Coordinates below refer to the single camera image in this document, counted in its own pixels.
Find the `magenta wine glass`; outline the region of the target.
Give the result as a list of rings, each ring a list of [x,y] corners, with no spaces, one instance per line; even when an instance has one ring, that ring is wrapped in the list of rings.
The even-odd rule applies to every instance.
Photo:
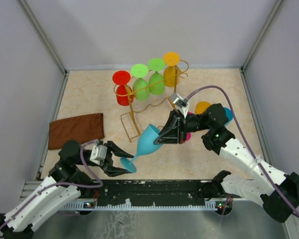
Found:
[[[191,133],[188,132],[188,133],[186,134],[186,140],[185,140],[185,141],[187,142],[187,141],[189,141],[190,139],[191,139]]]

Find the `light blue wine glass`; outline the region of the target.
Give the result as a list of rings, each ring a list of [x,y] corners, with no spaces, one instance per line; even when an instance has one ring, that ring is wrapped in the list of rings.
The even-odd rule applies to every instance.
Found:
[[[154,141],[158,138],[159,133],[160,130],[153,124],[149,124],[146,127],[146,129],[138,139],[137,152],[135,156],[131,160],[127,159],[127,157],[122,157],[120,159],[121,164],[126,170],[131,173],[136,173],[137,168],[134,165],[134,161],[138,157],[152,154],[162,147],[162,144],[154,143]]]

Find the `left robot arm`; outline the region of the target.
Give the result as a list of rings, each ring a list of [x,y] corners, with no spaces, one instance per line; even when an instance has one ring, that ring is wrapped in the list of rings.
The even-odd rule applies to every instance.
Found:
[[[114,142],[92,140],[83,145],[75,140],[65,142],[58,153],[59,160],[40,182],[39,186],[10,212],[0,214],[0,239],[30,239],[39,227],[68,202],[87,198],[103,186],[93,172],[86,174],[78,168],[83,165],[100,167],[109,177],[128,174],[113,166],[112,156],[133,158]]]

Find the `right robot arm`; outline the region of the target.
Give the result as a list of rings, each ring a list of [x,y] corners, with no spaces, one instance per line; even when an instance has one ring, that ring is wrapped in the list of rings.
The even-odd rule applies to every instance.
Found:
[[[268,164],[260,156],[253,156],[225,123],[228,122],[221,104],[212,104],[201,114],[184,116],[172,110],[155,139],[155,144],[183,144],[188,133],[208,132],[201,137],[205,148],[234,163],[250,179],[221,171],[214,177],[213,193],[218,197],[237,195],[260,205],[275,221],[284,223],[299,206],[299,175],[287,174]]]

